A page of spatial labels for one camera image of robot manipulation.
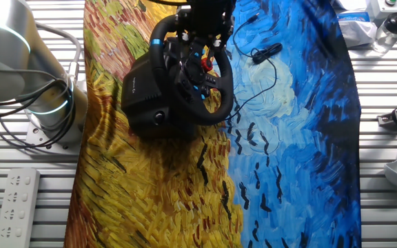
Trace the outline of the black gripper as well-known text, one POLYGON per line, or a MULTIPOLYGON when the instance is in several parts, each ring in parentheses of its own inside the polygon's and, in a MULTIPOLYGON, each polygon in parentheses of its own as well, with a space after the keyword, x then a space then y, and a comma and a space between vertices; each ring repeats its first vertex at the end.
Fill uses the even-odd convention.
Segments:
POLYGON ((234 29, 234 0, 188 0, 178 7, 176 24, 186 30, 181 35, 181 64, 201 65, 204 46, 205 67, 211 68, 212 57, 222 68, 228 67, 225 41, 234 29))

